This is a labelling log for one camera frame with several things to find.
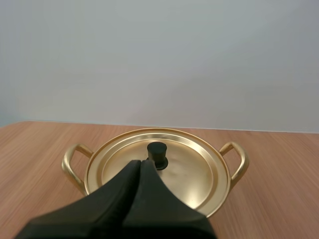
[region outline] white wall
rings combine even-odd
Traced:
[[[317,0],[2,0],[0,124],[319,132]]]

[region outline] black knob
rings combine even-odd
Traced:
[[[166,150],[167,146],[162,142],[153,142],[148,144],[148,159],[155,162],[155,167],[157,170],[163,170],[168,165]]]

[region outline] gold pot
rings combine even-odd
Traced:
[[[73,145],[64,155],[62,169],[69,180],[88,195],[111,180],[131,160],[147,159],[147,145],[155,141],[167,145],[168,166],[158,171],[162,181],[177,198],[207,217],[222,206],[249,165],[247,153],[237,143],[229,142],[218,151],[204,140],[183,131],[144,128],[121,134],[96,152],[82,144]],[[223,158],[231,149],[241,157],[232,176]],[[70,166],[75,151],[90,158],[84,181]]]

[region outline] gold handle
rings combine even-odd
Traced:
[[[93,151],[83,144],[75,144],[66,151],[62,160],[62,170],[69,178],[69,180],[75,185],[75,187],[77,187],[77,189],[79,189],[80,192],[86,196],[87,193],[85,190],[84,182],[75,174],[70,165],[75,151],[83,153],[88,158],[91,158],[91,156],[93,155]]]
[[[229,142],[226,143],[220,150],[220,154],[224,156],[226,153],[231,151],[232,149],[235,149],[235,151],[239,154],[241,158],[240,165],[237,169],[237,171],[231,176],[230,181],[230,190],[238,183],[238,181],[244,176],[244,174],[247,171],[248,165],[249,165],[249,158],[246,153],[246,151],[237,143],[235,142]]]

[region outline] wood grain surface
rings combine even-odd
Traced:
[[[12,238],[32,217],[82,195],[61,171],[66,149],[92,150],[135,126],[20,122],[0,128],[0,239]],[[182,129],[220,148],[228,141],[250,156],[246,175],[210,221],[219,239],[319,238],[319,134]],[[226,156],[234,172],[235,153]],[[83,177],[88,159],[74,155]]]

